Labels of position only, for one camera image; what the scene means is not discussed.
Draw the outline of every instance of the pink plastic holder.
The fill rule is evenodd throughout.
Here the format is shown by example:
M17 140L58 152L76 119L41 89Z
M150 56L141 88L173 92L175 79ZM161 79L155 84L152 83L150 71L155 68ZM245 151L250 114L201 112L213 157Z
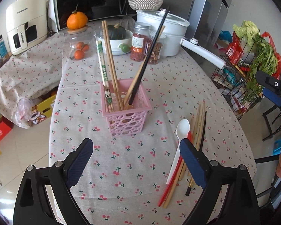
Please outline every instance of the pink plastic holder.
M126 92L131 85L133 79L121 79L118 80L119 90L121 91L122 98L125 97ZM114 93L112 82L109 82L110 92ZM141 83L138 92L133 102L133 109L119 111L115 95L112 94L112 104L114 111L108 112L104 86L101 83L101 105L102 116L106 117L109 132L112 137L125 136L131 134L137 134L143 129L143 125L146 120L146 116L149 110L152 109L150 101L147 97L143 84Z

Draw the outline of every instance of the white air fryer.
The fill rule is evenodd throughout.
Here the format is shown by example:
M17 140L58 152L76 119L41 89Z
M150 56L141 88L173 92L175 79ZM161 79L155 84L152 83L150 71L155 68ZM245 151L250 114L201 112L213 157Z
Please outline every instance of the white air fryer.
M14 55L44 41L47 37L46 0L16 0L9 5L6 31Z

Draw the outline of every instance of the wooden coaster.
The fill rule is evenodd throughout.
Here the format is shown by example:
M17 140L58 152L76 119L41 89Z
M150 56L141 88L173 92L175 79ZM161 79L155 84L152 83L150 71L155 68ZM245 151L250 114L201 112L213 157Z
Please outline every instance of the wooden coaster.
M69 33L70 35L78 34L78 33L81 33L81 32L86 31L87 29L88 29L88 26L85 25L85 26L83 26L82 28L76 29L76 30L70 30L70 29L68 29L68 33Z

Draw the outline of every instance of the white spoon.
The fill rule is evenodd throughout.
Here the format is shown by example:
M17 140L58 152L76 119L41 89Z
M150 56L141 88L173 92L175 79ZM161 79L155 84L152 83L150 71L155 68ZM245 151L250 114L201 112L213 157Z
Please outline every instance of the white spoon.
M185 118L182 119L177 125L176 134L177 134L177 137L179 139L179 144L178 144L178 147L177 147L177 151L176 151L176 154L175 154L175 157L174 157L174 161L173 161L169 176L167 177L167 182L166 182L167 185L171 181L171 178L174 174L175 168L177 166L177 163L178 163L178 160L179 160L179 157L180 157L180 149L179 149L180 141L184 138L187 138L187 135L188 135L188 132L190 131L190 129L191 129L191 127L189 125L189 121Z

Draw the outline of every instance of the green pumpkin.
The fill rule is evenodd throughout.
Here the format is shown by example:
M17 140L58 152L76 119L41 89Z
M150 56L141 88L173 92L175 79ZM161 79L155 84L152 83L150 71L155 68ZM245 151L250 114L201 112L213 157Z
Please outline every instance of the green pumpkin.
M126 38L126 30L120 24L109 25L107 28L110 40L123 40Z

